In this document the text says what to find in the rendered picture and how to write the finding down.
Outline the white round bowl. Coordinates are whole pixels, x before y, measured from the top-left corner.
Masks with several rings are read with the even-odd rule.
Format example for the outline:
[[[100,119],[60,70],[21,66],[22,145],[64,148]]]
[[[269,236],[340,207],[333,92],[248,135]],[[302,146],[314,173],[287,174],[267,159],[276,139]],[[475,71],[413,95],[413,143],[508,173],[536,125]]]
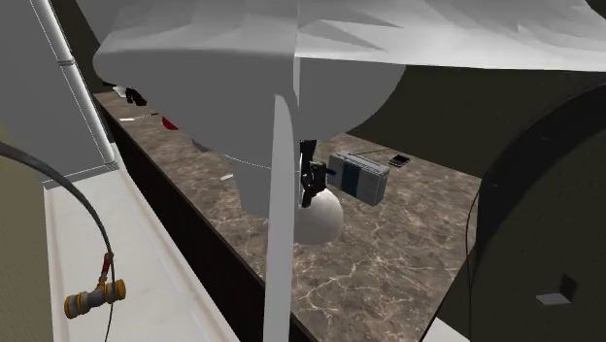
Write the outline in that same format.
[[[294,242],[321,245],[335,240],[344,227],[344,213],[337,196],[328,188],[316,194],[311,204],[300,206],[294,226]]]

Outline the grey portable radio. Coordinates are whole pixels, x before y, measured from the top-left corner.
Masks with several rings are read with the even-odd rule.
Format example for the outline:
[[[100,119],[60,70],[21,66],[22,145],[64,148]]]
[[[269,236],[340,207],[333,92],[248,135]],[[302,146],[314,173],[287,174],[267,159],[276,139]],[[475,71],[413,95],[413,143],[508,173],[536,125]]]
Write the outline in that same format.
[[[379,204],[385,194],[389,167],[361,154],[341,151],[328,159],[327,182],[340,191],[370,205]]]

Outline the black small object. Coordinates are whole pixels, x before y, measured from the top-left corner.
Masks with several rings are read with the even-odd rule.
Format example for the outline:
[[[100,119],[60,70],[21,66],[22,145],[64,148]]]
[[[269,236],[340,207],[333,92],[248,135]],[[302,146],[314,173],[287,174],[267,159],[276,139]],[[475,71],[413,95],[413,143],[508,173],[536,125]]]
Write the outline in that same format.
[[[148,104],[148,101],[134,88],[127,87],[124,93],[126,101],[129,104],[135,104],[139,107],[144,107]]]

